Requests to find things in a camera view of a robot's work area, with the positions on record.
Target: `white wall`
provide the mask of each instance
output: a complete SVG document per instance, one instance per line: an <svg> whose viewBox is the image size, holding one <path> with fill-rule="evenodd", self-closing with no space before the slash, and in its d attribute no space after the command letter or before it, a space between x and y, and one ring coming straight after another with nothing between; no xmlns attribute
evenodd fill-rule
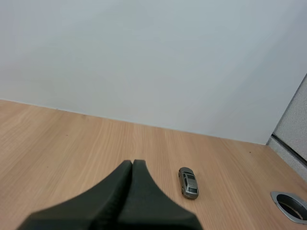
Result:
<svg viewBox="0 0 307 230"><path fill-rule="evenodd" d="M307 72L305 0L3 0L0 98L266 143Z"/></svg>

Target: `wooden desk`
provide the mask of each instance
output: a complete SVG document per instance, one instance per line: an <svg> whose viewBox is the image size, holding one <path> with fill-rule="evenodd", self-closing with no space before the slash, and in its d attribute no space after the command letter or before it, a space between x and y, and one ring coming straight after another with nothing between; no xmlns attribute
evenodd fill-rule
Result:
<svg viewBox="0 0 307 230"><path fill-rule="evenodd" d="M145 159L161 190L204 230L306 229L270 191L307 200L307 184L267 146L8 101L0 101L0 228L84 192L126 159ZM180 193L183 166L198 180L194 201Z"/></svg>

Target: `toy car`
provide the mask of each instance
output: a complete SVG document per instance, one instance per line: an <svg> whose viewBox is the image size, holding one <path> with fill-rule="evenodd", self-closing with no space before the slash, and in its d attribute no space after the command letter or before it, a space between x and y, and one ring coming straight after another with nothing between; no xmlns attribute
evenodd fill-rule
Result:
<svg viewBox="0 0 307 230"><path fill-rule="evenodd" d="M188 199L196 199L199 192L193 171L187 167L180 168L178 177L183 196Z"/></svg>

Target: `car windshield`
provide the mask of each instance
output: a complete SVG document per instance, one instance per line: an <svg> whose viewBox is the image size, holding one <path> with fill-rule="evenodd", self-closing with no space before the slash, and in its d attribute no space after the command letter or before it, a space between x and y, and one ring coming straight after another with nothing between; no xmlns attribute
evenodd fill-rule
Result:
<svg viewBox="0 0 307 230"><path fill-rule="evenodd" d="M188 178L189 178L189 179L192 179L192 180L195 180L195 177L192 176L192 175L188 175Z"/></svg>
<svg viewBox="0 0 307 230"><path fill-rule="evenodd" d="M189 192L197 193L197 189L195 189L195 188L189 188Z"/></svg>

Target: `wood grain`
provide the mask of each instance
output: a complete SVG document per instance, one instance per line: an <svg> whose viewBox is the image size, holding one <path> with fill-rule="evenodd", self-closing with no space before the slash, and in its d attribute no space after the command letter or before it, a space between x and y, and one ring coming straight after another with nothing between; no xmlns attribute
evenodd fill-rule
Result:
<svg viewBox="0 0 307 230"><path fill-rule="evenodd" d="M146 160L161 190L205 230L306 229L270 191L307 200L307 185L267 146L8 101L0 101L0 228L84 192L126 159ZM183 166L198 180L194 201L180 193Z"/></svg>

